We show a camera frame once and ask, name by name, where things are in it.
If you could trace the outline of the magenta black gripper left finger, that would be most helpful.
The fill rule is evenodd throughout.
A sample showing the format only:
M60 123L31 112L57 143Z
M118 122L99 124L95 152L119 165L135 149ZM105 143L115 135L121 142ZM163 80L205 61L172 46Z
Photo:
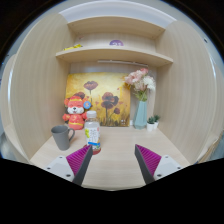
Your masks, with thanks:
M92 147L85 146L66 157L67 162L74 174L74 184L79 186L82 185L92 155Z

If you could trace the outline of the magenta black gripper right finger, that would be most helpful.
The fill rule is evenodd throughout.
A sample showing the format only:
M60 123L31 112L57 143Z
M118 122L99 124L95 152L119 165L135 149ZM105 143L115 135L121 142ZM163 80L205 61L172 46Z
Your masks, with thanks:
M138 144L135 145L135 156L146 184L155 181L153 175L159 165L161 156Z

